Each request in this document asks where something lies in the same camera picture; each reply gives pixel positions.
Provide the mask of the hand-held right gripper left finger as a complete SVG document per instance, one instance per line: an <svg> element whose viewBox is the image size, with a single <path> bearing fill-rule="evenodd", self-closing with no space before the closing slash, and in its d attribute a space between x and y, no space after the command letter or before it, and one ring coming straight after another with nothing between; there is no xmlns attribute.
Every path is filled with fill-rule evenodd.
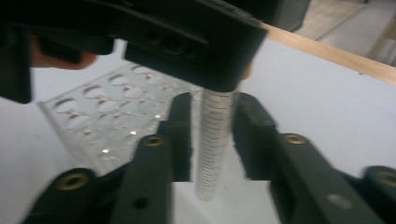
<svg viewBox="0 0 396 224"><path fill-rule="evenodd" d="M172 184L191 180L191 153L191 95L182 93L140 140L108 224L173 224Z"/></svg>

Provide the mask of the black cabinet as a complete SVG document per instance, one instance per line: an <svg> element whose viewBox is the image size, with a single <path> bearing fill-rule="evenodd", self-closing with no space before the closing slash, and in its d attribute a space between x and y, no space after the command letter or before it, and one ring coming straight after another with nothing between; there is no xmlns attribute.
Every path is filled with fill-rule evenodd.
<svg viewBox="0 0 396 224"><path fill-rule="evenodd" d="M289 32L299 30L311 0L227 0L265 24Z"/></svg>

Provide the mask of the clear acrylic tube rack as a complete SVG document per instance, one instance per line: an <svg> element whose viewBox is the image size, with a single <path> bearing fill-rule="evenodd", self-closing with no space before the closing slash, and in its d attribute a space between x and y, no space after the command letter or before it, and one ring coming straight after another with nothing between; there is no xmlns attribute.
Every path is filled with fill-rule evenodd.
<svg viewBox="0 0 396 224"><path fill-rule="evenodd" d="M200 88L136 63L39 104L77 167L105 175L131 160L138 141L157 132L174 97Z"/></svg>

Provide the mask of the orange cap test tube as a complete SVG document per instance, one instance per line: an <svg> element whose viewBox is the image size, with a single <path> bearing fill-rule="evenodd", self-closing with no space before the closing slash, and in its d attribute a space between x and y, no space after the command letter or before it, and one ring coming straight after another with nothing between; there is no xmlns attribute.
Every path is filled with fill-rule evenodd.
<svg viewBox="0 0 396 224"><path fill-rule="evenodd" d="M204 202L216 195L224 151L231 138L233 103L233 92L203 90L195 194Z"/></svg>

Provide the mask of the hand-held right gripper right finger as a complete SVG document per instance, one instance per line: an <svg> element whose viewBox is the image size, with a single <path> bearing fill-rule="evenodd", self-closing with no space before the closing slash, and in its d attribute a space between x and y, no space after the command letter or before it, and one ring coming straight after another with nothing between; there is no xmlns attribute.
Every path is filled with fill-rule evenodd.
<svg viewBox="0 0 396 224"><path fill-rule="evenodd" d="M279 133L253 96L237 97L233 140L245 177L268 180L282 224L384 224L305 137Z"/></svg>

